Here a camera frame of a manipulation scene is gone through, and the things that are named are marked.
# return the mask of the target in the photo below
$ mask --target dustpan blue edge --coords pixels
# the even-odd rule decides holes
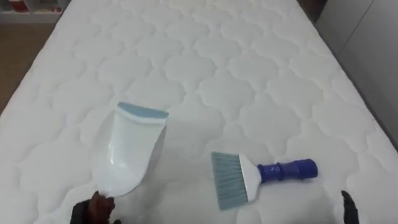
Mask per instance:
[[[142,106],[132,105],[124,102],[118,103],[118,107],[130,114],[142,118],[167,118],[169,116],[169,114],[164,111],[145,108]]]

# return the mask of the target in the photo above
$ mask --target red object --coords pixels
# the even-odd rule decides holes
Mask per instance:
[[[61,12],[62,9],[61,9],[61,7],[53,7],[53,8],[51,8],[51,11],[52,12]]]
[[[11,3],[12,8],[16,12],[27,12],[28,8],[26,7],[23,0],[9,0]]]

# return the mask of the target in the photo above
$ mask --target wooden floor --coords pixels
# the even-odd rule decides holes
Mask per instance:
[[[0,113],[53,27],[54,24],[0,24]]]

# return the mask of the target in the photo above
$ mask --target human hand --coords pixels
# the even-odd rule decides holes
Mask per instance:
[[[109,218],[114,206],[112,197],[106,198],[96,191],[87,208],[88,224],[109,224]]]

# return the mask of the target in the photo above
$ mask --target shelf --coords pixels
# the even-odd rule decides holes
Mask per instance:
[[[9,14],[9,15],[29,15],[30,12],[16,12],[14,10],[10,11],[1,11],[0,14]]]
[[[29,12],[16,12],[11,9],[8,0],[0,0],[0,23],[55,23],[66,9],[70,0],[23,0]],[[61,12],[52,12],[53,7],[60,7]]]
[[[52,11],[35,11],[33,15],[61,15],[62,12],[52,12]]]

